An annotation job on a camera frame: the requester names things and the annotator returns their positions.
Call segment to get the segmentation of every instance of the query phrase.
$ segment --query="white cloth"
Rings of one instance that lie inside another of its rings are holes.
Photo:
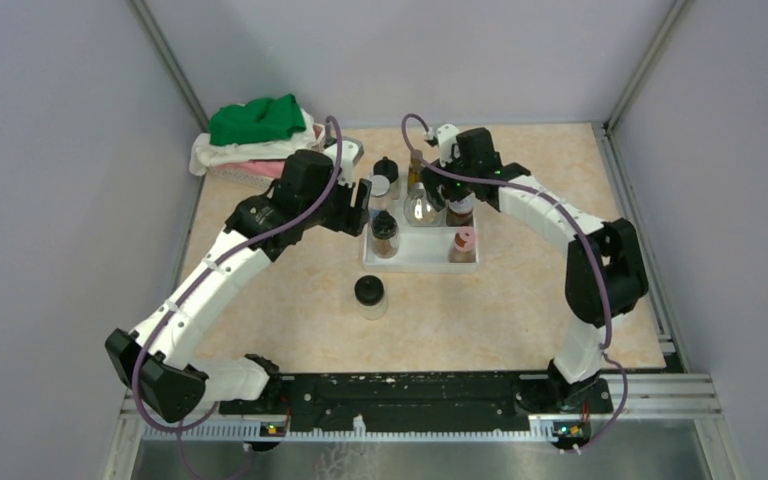
[[[202,133],[193,142],[190,151],[190,173],[202,176],[207,173],[208,167],[224,165],[226,163],[241,163],[252,160],[271,160],[287,158],[296,150],[313,148],[319,144],[325,133],[322,131],[319,138],[313,128],[313,117],[302,110],[305,121],[303,132],[296,132],[287,140],[274,140],[271,142],[249,143],[244,145],[232,144],[217,147],[210,144],[210,134]]]

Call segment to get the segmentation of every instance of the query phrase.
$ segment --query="pink lid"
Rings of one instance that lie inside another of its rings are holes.
[[[468,252],[475,248],[475,240],[476,234],[474,228],[461,227],[455,233],[455,248],[461,252]]]

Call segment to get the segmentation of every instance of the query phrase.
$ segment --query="table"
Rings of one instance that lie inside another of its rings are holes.
[[[488,127],[504,163],[518,162],[547,188],[602,218],[619,216],[589,124]],[[413,129],[414,145],[421,131]],[[367,175],[386,155],[407,169],[398,128],[347,130],[366,154]],[[236,204],[261,193],[208,174],[184,262],[189,274]],[[262,355],[283,372],[544,369],[572,313],[563,295],[565,260],[524,224],[476,207],[481,265],[462,275],[378,274],[386,315],[358,313],[354,282],[365,272],[362,240],[324,228],[304,234],[255,277],[205,335],[196,358]],[[628,368],[664,366],[647,301],[615,329],[612,358]]]

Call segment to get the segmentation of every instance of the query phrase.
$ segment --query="pile of cloth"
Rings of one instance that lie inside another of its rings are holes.
[[[324,133],[292,94],[228,105],[210,118],[210,133],[193,142],[190,173],[201,176],[213,168],[280,178],[284,159],[299,149],[321,148]]]

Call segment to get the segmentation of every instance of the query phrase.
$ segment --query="white tray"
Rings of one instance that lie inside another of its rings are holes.
[[[459,227],[414,227],[405,219],[407,176],[400,176],[401,197],[387,209],[399,225],[399,251],[391,258],[379,258],[372,253],[369,225],[363,230],[363,268],[369,272],[414,273],[472,273],[478,270],[481,258],[481,233],[473,213],[472,226],[476,232],[475,262],[449,262],[449,248]]]

